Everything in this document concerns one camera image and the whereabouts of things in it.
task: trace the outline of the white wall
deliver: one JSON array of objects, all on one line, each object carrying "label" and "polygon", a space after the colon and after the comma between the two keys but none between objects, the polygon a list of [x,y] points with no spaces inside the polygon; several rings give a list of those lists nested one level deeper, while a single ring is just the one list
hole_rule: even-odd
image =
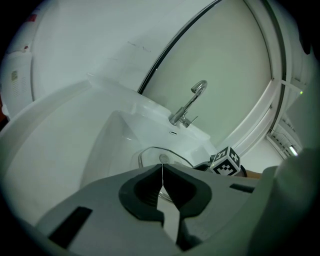
[{"label": "white wall", "polygon": [[242,0],[223,0],[204,14],[175,44],[143,93],[172,113],[208,87],[190,107],[189,119],[219,144],[245,119],[271,80],[261,30]]},{"label": "white wall", "polygon": [[267,167],[278,166],[282,161],[283,159],[266,138],[241,157],[243,167],[256,173],[262,173]]},{"label": "white wall", "polygon": [[175,34],[213,0],[52,0],[32,44],[38,99],[101,75],[137,91]]}]

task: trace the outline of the faucet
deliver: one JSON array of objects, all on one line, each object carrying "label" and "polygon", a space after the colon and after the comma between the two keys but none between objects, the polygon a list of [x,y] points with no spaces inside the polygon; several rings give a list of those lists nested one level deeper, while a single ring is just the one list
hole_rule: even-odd
[{"label": "faucet", "polygon": [[189,125],[191,125],[194,122],[194,120],[198,118],[197,116],[195,119],[190,121],[185,117],[185,115],[188,112],[188,109],[190,108],[192,103],[194,103],[196,99],[205,91],[207,85],[208,83],[206,80],[201,80],[191,88],[191,92],[194,93],[194,96],[192,97],[192,99],[188,101],[188,103],[185,106],[180,107],[180,109],[171,118],[169,118],[169,121],[172,125],[176,126],[177,122],[180,121],[185,128],[188,128]]}]

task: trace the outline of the sink basin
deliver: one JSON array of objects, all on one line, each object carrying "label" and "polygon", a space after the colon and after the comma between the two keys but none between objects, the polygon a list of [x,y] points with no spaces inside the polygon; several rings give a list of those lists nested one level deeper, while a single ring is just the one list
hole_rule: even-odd
[{"label": "sink basin", "polygon": [[139,168],[138,156],[148,147],[172,150],[192,165],[207,161],[215,151],[205,133],[173,126],[165,116],[114,111],[95,141],[80,187]]}]

